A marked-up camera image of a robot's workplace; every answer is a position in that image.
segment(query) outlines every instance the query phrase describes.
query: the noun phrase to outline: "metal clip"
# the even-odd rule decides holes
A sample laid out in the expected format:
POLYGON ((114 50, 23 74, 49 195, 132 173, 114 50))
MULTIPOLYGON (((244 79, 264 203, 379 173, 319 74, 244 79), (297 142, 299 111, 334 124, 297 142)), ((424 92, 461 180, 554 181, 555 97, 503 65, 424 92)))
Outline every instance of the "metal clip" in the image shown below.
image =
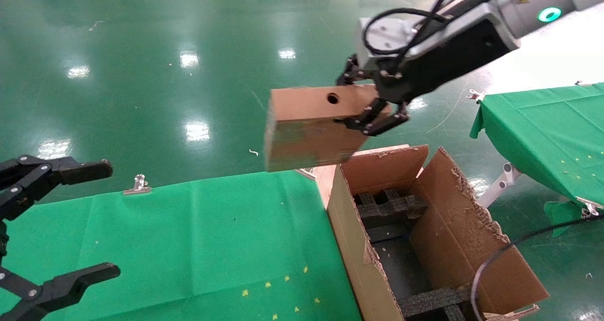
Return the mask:
POLYGON ((600 213, 598 213, 597 209, 604 209, 604 207, 601 204, 598 204, 596 202, 590 201, 589 199, 585 199, 585 198, 581 198, 581 197, 576 197, 577 201, 583 203, 586 207, 587 207, 587 212, 589 212, 589 214, 583 213, 583 216, 589 217, 589 216, 599 216, 600 213))
POLYGON ((145 181, 145 175, 140 173, 134 177, 134 188, 130 188, 128 190, 124 190, 124 195, 128 194, 146 194, 147 192, 151 192, 153 190, 152 187, 148 186, 149 183, 145 181))
POLYGON ((470 89, 470 94, 466 98, 476 100, 476 104, 479 104, 479 101, 483 101, 485 99, 486 91, 478 92, 475 89, 470 89))
POLYGON ((296 172, 310 179, 311 181, 317 179, 317 176, 315 175, 315 168, 296 169, 296 172))

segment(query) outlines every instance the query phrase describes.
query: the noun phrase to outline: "table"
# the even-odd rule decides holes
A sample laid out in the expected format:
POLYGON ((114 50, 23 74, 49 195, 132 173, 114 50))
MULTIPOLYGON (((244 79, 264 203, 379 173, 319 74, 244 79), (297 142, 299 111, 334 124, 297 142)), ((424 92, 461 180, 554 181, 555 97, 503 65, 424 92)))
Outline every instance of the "table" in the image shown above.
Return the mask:
POLYGON ((470 136, 485 133, 520 172, 568 197, 552 222, 578 218, 583 198, 604 203, 604 83, 487 95, 470 136))
MULTIPOLYGON (((361 321, 315 182, 293 171, 34 205, 7 224, 2 265, 35 283, 121 269, 46 321, 361 321)), ((0 290, 0 314, 15 303, 0 290)))

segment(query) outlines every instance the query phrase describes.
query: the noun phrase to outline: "green epoxy floor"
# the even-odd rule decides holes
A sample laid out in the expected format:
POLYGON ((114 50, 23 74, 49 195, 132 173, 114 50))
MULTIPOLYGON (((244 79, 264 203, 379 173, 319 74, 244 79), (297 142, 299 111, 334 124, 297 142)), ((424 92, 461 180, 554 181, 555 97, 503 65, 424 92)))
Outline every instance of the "green epoxy floor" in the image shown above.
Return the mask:
MULTIPOLYGON (((123 190, 137 173, 164 186, 263 171, 270 89, 332 85, 358 17, 432 1, 0 0, 0 160, 114 164, 112 178, 59 187, 45 202, 123 190)), ((468 90, 604 81, 593 66, 604 56, 604 31, 593 24, 603 14, 591 9, 526 37, 521 50, 416 100, 412 121, 364 148, 443 145, 485 190, 505 160, 484 134, 468 137, 477 110, 468 90)), ((513 239, 546 226, 542 205, 558 198, 521 177, 490 211, 513 239)), ((604 313, 601 224, 520 250, 552 294, 529 320, 604 313)))

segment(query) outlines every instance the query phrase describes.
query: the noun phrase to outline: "robotic arm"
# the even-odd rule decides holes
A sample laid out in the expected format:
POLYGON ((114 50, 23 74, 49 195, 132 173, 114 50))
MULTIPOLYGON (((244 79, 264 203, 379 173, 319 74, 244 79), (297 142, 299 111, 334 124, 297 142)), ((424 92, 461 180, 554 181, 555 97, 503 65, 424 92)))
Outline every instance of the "robotic arm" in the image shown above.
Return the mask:
POLYGON ((395 8, 358 22, 357 53, 337 85, 375 82, 379 98, 349 129, 376 136, 409 120, 406 105, 455 78, 520 48, 519 38, 604 0, 437 0, 431 11, 395 8), (420 20, 387 18, 406 13, 420 20), (375 121, 388 103, 393 115, 375 121))

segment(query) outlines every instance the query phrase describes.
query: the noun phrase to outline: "torn cardboard edge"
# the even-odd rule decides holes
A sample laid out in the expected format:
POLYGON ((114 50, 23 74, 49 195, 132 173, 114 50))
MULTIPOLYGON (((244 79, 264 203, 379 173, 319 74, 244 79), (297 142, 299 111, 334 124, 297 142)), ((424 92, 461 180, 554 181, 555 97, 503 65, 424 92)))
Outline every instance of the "torn cardboard edge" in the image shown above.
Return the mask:
MULTIPOLYGON (((411 242, 434 289, 470 283, 479 265, 509 243, 490 213, 476 203, 466 177, 444 149, 439 148, 421 171, 427 153, 427 145, 376 149, 355 154, 340 166, 315 170, 321 198, 367 321, 402 320, 352 199, 368 185, 368 172, 380 174, 373 188, 395 183, 402 192, 420 194, 429 202, 427 212, 411 232, 411 242)), ((484 312, 503 315, 548 296, 515 247, 503 257, 485 271, 481 281, 479 303, 484 312)))

